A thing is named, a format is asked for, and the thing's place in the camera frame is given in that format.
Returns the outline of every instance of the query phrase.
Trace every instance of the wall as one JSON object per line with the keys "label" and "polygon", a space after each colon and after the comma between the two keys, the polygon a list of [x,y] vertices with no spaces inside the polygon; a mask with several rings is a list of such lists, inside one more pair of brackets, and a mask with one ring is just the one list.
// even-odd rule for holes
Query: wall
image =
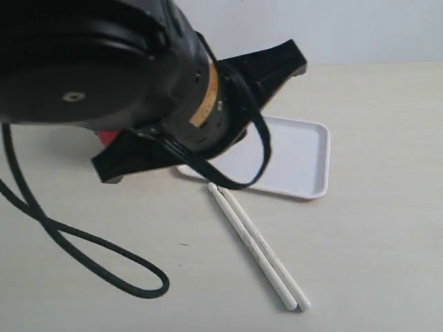
{"label": "wall", "polygon": [[310,64],[443,60],[442,0],[176,0],[219,57],[295,39]]}

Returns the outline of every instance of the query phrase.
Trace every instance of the white tray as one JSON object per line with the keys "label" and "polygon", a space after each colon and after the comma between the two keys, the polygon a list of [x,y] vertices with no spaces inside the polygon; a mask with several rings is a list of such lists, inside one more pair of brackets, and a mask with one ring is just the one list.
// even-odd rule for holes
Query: white tray
{"label": "white tray", "polygon": [[[264,176],[252,189],[318,199],[326,194],[329,177],[330,132],[322,124],[265,116],[272,137],[273,155]],[[212,160],[211,163],[228,177],[248,182],[262,162],[262,143],[254,126],[243,141]],[[179,172],[202,178],[190,167]]]}

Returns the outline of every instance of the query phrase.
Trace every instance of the white stick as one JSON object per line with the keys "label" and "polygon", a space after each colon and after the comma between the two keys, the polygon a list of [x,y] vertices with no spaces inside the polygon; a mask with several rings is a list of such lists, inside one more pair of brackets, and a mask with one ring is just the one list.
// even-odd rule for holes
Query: white stick
{"label": "white stick", "polygon": [[283,263],[278,259],[277,255],[271,249],[269,244],[264,240],[264,237],[260,234],[260,231],[255,227],[251,218],[243,210],[242,206],[238,203],[235,197],[224,188],[218,188],[224,198],[228,201],[229,205],[234,210],[234,213],[242,220],[244,227],[251,234],[252,238],[255,240],[257,245],[260,247],[264,256],[269,260],[269,263],[273,266],[278,276],[284,282],[286,287],[289,289],[291,294],[296,299],[298,306],[302,311],[308,311],[311,308],[311,302],[308,300],[307,296],[303,293],[299,285],[293,279],[288,270],[284,267]]}
{"label": "white stick", "polygon": [[247,229],[243,226],[242,221],[235,214],[234,210],[229,206],[226,199],[219,192],[217,186],[211,183],[209,185],[209,190],[214,195],[220,208],[223,210],[224,214],[228,217],[229,221],[234,226],[238,235],[240,236],[246,247],[249,249],[249,252],[252,254],[259,267],[263,270],[264,274],[274,287],[277,294],[280,296],[280,299],[282,299],[284,305],[289,311],[297,308],[297,301],[293,298],[288,288],[284,285],[283,281],[278,277],[277,272],[268,262],[260,248],[258,248],[258,245],[256,244],[256,242],[254,242]]}

